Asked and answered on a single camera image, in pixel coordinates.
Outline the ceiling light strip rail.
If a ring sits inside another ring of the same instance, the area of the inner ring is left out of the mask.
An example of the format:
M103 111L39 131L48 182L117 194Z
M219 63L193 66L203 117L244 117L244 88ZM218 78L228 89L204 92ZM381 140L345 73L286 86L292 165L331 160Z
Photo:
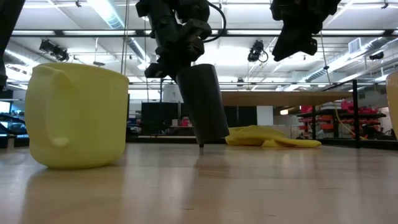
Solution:
M12 37L149 37L151 30L14 30ZM211 37L220 35L222 37L278 37L280 30L277 29L213 29ZM318 36L324 37L398 37L398 29L372 30L372 29L325 29Z

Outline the large yellow mug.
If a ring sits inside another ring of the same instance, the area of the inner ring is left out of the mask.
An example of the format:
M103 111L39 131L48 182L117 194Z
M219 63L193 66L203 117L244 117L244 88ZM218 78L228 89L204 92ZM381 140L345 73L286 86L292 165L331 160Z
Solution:
M129 80L77 63L32 69L25 93L31 156L56 169L82 169L118 160L126 144Z

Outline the black background cabinet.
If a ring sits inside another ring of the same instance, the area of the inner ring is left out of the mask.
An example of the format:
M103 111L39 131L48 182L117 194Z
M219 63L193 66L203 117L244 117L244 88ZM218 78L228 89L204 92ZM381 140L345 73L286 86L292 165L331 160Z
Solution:
M143 135L160 135L178 118L178 104L142 103L141 112Z

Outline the yellow cloth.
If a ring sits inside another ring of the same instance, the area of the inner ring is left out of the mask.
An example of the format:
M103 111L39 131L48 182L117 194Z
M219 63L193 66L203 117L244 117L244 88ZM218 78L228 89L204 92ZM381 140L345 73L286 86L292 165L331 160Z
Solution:
M225 141L230 146L298 147L314 148L321 142L309 139L290 139L283 132L265 126L243 126L229 128Z

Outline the storage rack with red bins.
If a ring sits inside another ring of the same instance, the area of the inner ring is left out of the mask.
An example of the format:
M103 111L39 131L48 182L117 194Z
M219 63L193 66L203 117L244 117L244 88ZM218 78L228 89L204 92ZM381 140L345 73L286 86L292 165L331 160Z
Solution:
M302 138L312 139L354 139L355 122L359 123L360 139L376 139L382 131L381 121L386 115L372 106L354 110L353 101L337 101L314 106L301 106L297 115Z

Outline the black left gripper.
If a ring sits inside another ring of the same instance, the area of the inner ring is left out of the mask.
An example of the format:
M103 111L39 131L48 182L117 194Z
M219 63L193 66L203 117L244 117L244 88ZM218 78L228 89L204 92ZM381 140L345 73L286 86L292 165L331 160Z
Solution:
M136 11L149 19L150 38L157 42L159 58L146 68L147 78L173 78L205 53L212 33L207 0L139 0Z

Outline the silver ceiling air duct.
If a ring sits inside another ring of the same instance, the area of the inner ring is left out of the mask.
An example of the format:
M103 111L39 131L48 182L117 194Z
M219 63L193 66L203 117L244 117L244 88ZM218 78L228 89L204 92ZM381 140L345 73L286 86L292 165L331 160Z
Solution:
M144 52L144 49L137 43L135 38L130 37L128 31L129 25L129 0L126 0L124 18L116 9L114 0L86 0L97 14L107 23L113 30L123 30L123 39L125 45L128 46L140 61L139 68L144 70L149 66L150 58Z
M371 53L381 50L384 46L396 41L398 41L398 37L377 37L371 40L358 37L348 43L347 50L326 61L326 66L328 67L327 70L325 69L325 66L314 68L309 71L306 77L301 79L301 82L312 82L327 73L334 72L335 70L354 62L354 60L370 55Z

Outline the wooden shelf with black legs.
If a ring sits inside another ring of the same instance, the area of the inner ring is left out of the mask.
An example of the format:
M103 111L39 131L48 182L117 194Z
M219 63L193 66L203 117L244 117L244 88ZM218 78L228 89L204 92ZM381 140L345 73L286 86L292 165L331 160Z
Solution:
M354 146L361 147L359 135L358 81L356 79L336 83L322 91L224 91L221 93L225 106L312 106L352 97L354 105Z

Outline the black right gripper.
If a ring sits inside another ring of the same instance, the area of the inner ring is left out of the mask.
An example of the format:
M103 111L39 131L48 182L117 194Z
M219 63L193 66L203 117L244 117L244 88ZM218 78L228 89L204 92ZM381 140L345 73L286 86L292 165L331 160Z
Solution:
M282 21L283 27L272 51L275 61L297 52L315 55L317 41L314 34L323 29L323 22L337 11L341 0L273 0L272 18Z

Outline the black plastic cup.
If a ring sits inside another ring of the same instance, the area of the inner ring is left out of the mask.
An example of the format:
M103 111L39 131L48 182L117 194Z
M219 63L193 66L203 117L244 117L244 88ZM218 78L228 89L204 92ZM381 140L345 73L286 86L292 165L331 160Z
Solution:
M183 102L199 145L229 135L215 67L200 64L182 69L176 76Z

